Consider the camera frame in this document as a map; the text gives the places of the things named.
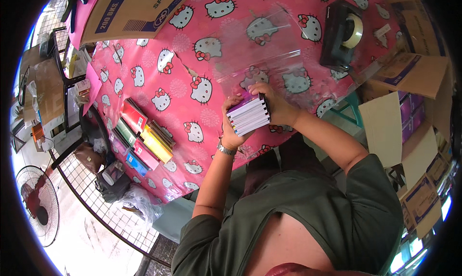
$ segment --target dark pants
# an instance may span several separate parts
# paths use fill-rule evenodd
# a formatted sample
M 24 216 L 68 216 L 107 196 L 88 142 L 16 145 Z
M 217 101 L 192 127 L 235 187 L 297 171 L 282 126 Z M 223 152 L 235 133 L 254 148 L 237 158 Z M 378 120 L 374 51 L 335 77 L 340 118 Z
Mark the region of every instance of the dark pants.
M 274 150 L 264 153 L 249 162 L 247 166 L 245 188 L 241 199 L 255 192 L 255 190 L 271 176 L 288 170 L 309 173 L 326 179 L 336 186 L 336 180 L 327 173 L 324 166 L 316 158 L 315 151 L 303 141 L 303 135 L 294 134 L 289 140 L 279 146 L 281 167 Z

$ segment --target hand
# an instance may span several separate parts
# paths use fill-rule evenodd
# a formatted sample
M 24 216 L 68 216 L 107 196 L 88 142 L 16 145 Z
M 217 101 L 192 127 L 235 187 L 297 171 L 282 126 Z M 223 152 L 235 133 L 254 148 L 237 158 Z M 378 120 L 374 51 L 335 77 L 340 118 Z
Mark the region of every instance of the hand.
M 297 121 L 300 110 L 291 106 L 279 94 L 277 94 L 267 83 L 256 83 L 249 86 L 249 93 L 256 95 L 265 94 L 271 111 L 270 124 L 285 124 L 293 127 Z
M 244 98 L 241 96 L 241 94 L 233 95 L 228 97 L 228 99 L 225 100 L 223 106 L 221 107 L 221 111 L 223 112 L 223 138 L 221 139 L 221 144 L 223 147 L 230 150 L 237 150 L 237 148 L 254 133 L 253 130 L 243 136 L 237 136 L 231 126 L 228 117 L 226 116 L 226 112 L 228 112 L 232 106 L 240 103 L 243 99 Z

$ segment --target red notebook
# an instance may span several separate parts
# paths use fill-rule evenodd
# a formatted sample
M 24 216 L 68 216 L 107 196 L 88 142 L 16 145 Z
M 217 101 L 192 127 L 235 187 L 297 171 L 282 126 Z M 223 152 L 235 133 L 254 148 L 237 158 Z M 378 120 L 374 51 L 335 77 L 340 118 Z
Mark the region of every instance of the red notebook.
M 142 132 L 147 123 L 147 116 L 134 106 L 133 102 L 129 99 L 123 101 L 120 107 L 120 113 L 124 120 L 130 125 L 135 132 Z
M 133 150 L 135 154 L 148 165 L 149 168 L 155 170 L 159 165 L 159 159 L 151 152 L 140 140 L 137 138 L 135 144 L 133 144 Z

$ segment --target brown leather bag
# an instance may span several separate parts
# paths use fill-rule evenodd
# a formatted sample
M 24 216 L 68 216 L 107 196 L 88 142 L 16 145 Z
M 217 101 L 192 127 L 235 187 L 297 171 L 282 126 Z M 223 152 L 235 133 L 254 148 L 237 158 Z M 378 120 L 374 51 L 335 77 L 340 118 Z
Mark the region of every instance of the brown leather bag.
M 74 151 L 75 157 L 93 174 L 97 174 L 104 163 L 103 157 L 93 150 L 88 143 L 83 142 Z

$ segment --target lips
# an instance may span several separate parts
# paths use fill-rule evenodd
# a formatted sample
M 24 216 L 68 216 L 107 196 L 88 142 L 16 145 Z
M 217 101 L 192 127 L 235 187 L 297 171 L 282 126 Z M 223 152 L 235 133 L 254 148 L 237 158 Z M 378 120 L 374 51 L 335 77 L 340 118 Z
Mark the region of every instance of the lips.
M 297 264 L 297 263 L 284 263 L 281 265 L 278 265 L 276 267 L 271 268 L 265 276 L 283 276 L 287 273 L 290 272 L 299 272 L 309 269 L 308 267 L 302 265 L 302 264 Z

